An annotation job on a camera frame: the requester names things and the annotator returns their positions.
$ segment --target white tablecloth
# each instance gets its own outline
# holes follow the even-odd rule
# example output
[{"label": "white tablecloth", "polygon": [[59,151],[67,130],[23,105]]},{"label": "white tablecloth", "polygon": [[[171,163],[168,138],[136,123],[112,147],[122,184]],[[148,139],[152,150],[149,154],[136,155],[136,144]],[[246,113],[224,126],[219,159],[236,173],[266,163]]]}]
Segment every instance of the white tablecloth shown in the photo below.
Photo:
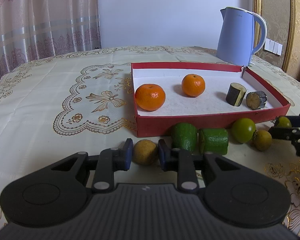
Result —
[{"label": "white tablecloth", "polygon": [[[120,47],[77,52],[23,64],[0,80],[0,193],[11,181],[78,151],[99,154],[135,137],[131,62],[219,62],[200,47]],[[276,87],[300,113],[300,83],[253,57],[250,68]],[[258,124],[268,128],[271,122]],[[300,235],[300,158],[288,141],[274,140],[266,152],[231,142],[227,158],[286,185],[291,208],[284,224]],[[132,164],[116,182],[175,182],[158,165]],[[0,228],[6,220],[0,209]]]}]

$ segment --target green cucumber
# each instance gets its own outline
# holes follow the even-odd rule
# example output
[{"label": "green cucumber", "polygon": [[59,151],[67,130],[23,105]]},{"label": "green cucumber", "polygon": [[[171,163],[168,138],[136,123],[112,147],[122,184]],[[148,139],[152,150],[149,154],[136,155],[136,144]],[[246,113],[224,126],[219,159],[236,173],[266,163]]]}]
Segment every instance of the green cucumber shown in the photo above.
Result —
[{"label": "green cucumber", "polygon": [[172,127],[172,148],[193,152],[198,138],[197,128],[189,123],[180,122]]},{"label": "green cucumber", "polygon": [[199,151],[225,155],[228,152],[228,132],[226,129],[199,129]]}]

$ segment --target pink curtain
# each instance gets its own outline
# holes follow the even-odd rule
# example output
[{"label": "pink curtain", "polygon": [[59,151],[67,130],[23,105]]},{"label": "pink curtain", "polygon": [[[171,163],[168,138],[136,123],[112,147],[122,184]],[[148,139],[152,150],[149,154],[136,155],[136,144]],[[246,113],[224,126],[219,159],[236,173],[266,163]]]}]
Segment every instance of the pink curtain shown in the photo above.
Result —
[{"label": "pink curtain", "polygon": [[33,59],[100,47],[98,0],[0,0],[0,78]]}]

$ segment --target gold door frame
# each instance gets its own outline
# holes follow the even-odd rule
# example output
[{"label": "gold door frame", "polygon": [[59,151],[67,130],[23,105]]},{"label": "gold door frame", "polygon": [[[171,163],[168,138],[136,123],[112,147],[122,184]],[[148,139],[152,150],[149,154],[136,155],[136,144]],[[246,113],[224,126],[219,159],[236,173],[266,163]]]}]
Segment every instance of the gold door frame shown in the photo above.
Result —
[{"label": "gold door frame", "polygon": [[[262,14],[262,0],[253,0],[253,11],[259,15]],[[288,30],[288,39],[287,47],[284,54],[282,70],[287,72],[288,65],[291,57],[293,37],[295,31],[295,21],[296,21],[296,8],[295,0],[290,0],[290,21],[289,21],[289,30]],[[260,39],[260,25],[257,23],[255,26],[255,37],[254,37],[254,46],[258,44]]]}]

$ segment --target orange fruit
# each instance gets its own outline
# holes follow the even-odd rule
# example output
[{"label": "orange fruit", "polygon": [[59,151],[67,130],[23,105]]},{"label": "orange fruit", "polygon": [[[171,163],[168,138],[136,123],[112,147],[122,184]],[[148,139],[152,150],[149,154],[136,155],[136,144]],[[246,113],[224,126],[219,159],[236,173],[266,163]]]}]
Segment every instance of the orange fruit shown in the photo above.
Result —
[{"label": "orange fruit", "polygon": [[159,109],[166,100],[166,93],[156,84],[143,84],[134,94],[136,103],[142,109],[154,111]]},{"label": "orange fruit", "polygon": [[189,74],[186,75],[182,80],[182,91],[191,97],[197,97],[201,95],[205,88],[206,83],[204,82],[204,79],[196,74]]}]

